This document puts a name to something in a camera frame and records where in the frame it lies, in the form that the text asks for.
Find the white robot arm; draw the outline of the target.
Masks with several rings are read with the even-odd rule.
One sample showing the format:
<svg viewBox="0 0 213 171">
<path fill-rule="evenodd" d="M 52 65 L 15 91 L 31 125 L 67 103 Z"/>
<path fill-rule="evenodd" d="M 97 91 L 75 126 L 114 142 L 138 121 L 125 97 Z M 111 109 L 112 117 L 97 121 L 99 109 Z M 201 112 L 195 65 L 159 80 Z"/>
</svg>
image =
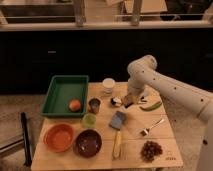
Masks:
<svg viewBox="0 0 213 171">
<path fill-rule="evenodd" d="M 157 61 L 152 55 L 129 63 L 127 92 L 132 96 L 140 96 L 148 85 L 206 123 L 196 171 L 213 171 L 213 93 L 162 75 L 156 68 Z"/>
</svg>

